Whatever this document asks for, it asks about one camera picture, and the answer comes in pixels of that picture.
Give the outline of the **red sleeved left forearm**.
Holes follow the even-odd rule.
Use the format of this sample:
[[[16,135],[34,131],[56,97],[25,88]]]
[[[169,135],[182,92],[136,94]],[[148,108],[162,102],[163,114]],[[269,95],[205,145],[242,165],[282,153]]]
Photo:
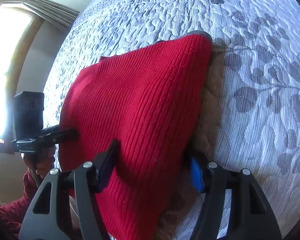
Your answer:
[[[23,196],[0,206],[0,239],[78,239],[71,225],[69,204],[61,192],[59,171],[40,187],[26,172]]]

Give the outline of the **person's left hand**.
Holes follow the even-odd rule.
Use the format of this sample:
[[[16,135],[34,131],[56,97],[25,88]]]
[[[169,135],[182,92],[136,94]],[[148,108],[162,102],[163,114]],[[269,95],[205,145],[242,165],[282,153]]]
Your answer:
[[[43,148],[39,155],[39,160],[35,160],[37,155],[21,153],[21,157],[28,168],[28,172],[38,187],[50,170],[54,168],[55,151],[55,146]]]

